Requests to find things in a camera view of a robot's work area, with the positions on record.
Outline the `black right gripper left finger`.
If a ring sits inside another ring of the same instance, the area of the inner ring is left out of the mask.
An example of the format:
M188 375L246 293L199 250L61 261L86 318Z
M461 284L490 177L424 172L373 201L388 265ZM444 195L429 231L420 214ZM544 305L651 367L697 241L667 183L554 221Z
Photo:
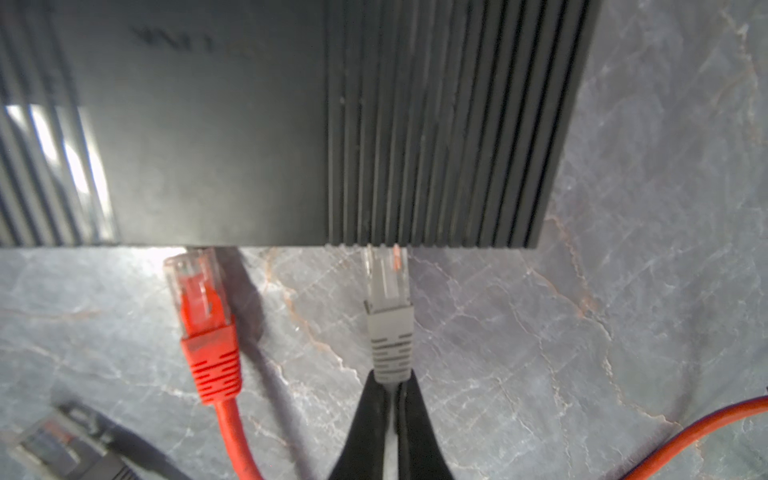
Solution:
M371 370L330 480L382 480L391 400Z

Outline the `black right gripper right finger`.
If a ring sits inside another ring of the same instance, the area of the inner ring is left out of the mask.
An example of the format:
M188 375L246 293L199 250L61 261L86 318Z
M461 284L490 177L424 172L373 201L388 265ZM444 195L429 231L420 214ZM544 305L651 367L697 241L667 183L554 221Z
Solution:
M400 480L453 480L437 441L414 370L395 395Z

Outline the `black ribbed network switch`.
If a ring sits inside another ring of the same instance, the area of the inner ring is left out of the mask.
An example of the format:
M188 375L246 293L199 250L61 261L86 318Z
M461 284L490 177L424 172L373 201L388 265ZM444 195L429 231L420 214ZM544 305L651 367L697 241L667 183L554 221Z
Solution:
M597 1L5 1L5 247L532 248Z

